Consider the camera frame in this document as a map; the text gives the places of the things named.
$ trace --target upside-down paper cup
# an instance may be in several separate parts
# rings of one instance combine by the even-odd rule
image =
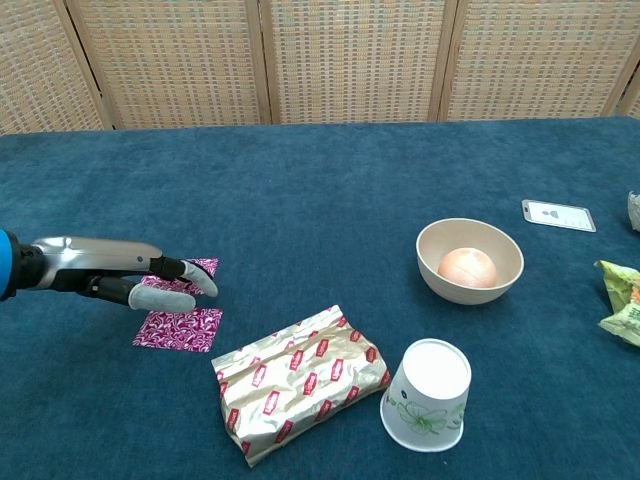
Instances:
[[[397,443],[417,452],[456,445],[464,430],[471,366],[442,340],[418,340],[407,348],[380,401],[380,417]]]

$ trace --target gold snack package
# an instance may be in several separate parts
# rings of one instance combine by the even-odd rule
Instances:
[[[391,380],[337,305],[211,363],[225,428],[251,467]]]

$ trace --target woven folding screen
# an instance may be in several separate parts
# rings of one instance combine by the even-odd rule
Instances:
[[[0,2],[0,133],[108,124],[62,0]]]
[[[257,0],[69,0],[122,128],[268,122]]]
[[[639,35],[638,0],[460,0],[439,118],[611,114]]]
[[[430,107],[435,119],[455,4],[263,0],[274,122],[424,121]]]

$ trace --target pink patterned paper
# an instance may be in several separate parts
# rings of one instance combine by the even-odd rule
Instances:
[[[187,313],[149,312],[133,345],[206,353],[221,318],[222,310],[215,308],[195,308]]]
[[[216,268],[218,266],[217,258],[192,258],[188,260],[189,262],[197,263],[201,267],[203,267],[209,274],[213,277],[216,273]],[[174,292],[182,292],[188,293],[189,295],[202,295],[204,292],[200,289],[200,287],[192,284],[182,282],[180,280],[173,280],[169,282],[167,280],[162,280],[155,275],[146,275],[142,277],[140,283],[144,285],[148,285],[150,287],[160,288],[161,290],[171,290]]]

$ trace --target teal tablecloth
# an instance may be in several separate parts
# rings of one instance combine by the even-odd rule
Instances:
[[[216,256],[208,354],[132,346],[145,313],[54,292],[0,304],[2,478],[640,478],[640,350],[597,326],[606,259],[640,267],[630,118],[265,126],[0,138],[0,227]],[[597,233],[527,223],[523,198],[591,210]],[[462,307],[422,282],[415,239],[471,217],[525,271]],[[339,304],[395,372],[436,337],[473,380],[461,443],[396,445],[368,397],[254,470],[227,436],[210,360]]]

